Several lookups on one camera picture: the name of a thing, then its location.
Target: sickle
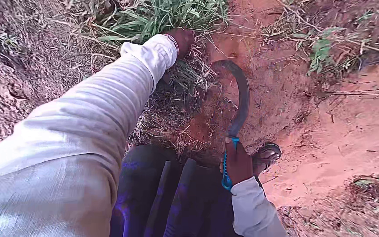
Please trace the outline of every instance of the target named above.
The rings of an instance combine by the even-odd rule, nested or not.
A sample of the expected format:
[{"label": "sickle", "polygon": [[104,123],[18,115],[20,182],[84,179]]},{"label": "sickle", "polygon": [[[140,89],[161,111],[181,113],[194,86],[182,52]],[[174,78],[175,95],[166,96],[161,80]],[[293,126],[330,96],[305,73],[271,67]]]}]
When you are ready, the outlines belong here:
[{"label": "sickle", "polygon": [[[249,108],[249,85],[248,80],[246,79],[244,73],[242,72],[242,69],[238,67],[234,62],[230,60],[220,60],[217,61],[218,64],[220,64],[222,67],[230,70],[232,75],[235,77],[236,82],[238,84],[238,90],[239,90],[239,108],[236,112],[235,118],[232,120],[231,125],[229,127],[229,130],[227,132],[228,136],[232,139],[232,142],[234,144],[234,147],[236,149],[236,144],[239,142],[239,138],[237,137],[238,132],[242,125],[244,124],[247,116],[248,116],[248,108]],[[227,189],[231,190],[233,185],[232,181],[230,180],[230,177],[227,173],[227,154],[224,153],[224,159],[223,159],[223,179],[222,179],[222,186]]]},{"label": "sickle", "polygon": [[231,60],[219,60],[218,63],[222,67],[228,69],[236,79],[239,90],[239,107],[236,116],[231,122],[227,132],[229,137],[237,137],[238,132],[248,117],[249,108],[249,85],[242,69]]}]

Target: ground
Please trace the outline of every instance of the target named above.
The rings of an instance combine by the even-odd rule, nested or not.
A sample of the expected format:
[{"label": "ground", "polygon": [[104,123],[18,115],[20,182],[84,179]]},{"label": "ground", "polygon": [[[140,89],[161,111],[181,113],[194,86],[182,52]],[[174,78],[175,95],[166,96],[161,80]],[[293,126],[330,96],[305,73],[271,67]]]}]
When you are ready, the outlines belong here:
[{"label": "ground", "polygon": [[[282,147],[282,159],[260,180],[288,234],[379,236],[379,176],[370,175],[379,174],[379,98],[326,93],[379,89],[379,65],[372,65],[379,56],[365,55],[361,71],[338,81],[307,76],[309,62],[292,57],[296,42],[260,39],[260,26],[281,15],[279,1],[228,3],[234,23],[242,27],[213,36],[210,60],[230,58],[249,80],[250,112],[239,133],[247,152],[255,153],[268,140]],[[349,28],[365,10],[379,9],[379,1],[318,0],[308,6],[307,14],[325,16],[323,26]],[[52,0],[0,0],[0,141],[36,106],[109,62],[100,55],[116,57],[60,24],[67,10],[67,3]],[[375,24],[372,39],[379,36],[379,19]],[[222,139],[238,106],[234,79],[223,71],[217,78],[184,127],[203,144],[200,150],[208,150],[199,160],[208,165],[217,164],[224,152]],[[374,183],[358,182],[355,175],[370,175]]]}]

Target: sandal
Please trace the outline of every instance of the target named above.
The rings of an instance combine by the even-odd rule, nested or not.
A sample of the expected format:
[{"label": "sandal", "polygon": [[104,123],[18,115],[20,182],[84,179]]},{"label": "sandal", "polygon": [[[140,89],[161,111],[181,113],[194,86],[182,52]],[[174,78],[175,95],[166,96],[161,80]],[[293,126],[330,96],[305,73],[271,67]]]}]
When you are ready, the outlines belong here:
[{"label": "sandal", "polygon": [[[261,157],[265,151],[270,151],[270,154],[266,157]],[[265,143],[263,147],[251,156],[254,174],[258,173],[256,175],[259,175],[262,171],[267,170],[276,160],[280,159],[281,156],[282,151],[277,144],[271,142]]]}]

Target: blue handle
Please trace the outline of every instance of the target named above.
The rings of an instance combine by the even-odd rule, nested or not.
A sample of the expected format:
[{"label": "blue handle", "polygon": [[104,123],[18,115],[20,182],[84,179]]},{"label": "blue handle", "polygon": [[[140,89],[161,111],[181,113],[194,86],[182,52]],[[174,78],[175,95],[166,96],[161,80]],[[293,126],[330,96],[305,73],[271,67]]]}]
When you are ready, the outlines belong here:
[{"label": "blue handle", "polygon": [[[236,144],[239,142],[238,137],[231,137],[233,145],[236,149]],[[226,165],[226,159],[227,159],[227,154],[226,151],[224,152],[224,159],[223,159],[223,179],[222,179],[222,186],[226,190],[231,190],[233,185],[232,185],[232,180],[230,180],[229,175],[227,175],[227,165]]]}]

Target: hand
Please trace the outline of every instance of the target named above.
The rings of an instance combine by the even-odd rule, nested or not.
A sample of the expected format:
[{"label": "hand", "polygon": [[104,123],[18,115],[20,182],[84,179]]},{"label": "hand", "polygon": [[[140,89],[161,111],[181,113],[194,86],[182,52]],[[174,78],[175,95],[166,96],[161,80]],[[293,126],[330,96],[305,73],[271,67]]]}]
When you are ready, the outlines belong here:
[{"label": "hand", "polygon": [[174,28],[168,32],[165,32],[172,36],[178,44],[178,58],[184,58],[184,55],[190,49],[190,46],[194,43],[194,31],[184,30],[183,28]]},{"label": "hand", "polygon": [[253,176],[252,159],[245,152],[242,143],[236,144],[236,150],[232,140],[229,137],[224,139],[227,153],[227,174],[229,175],[232,185],[247,180]]}]

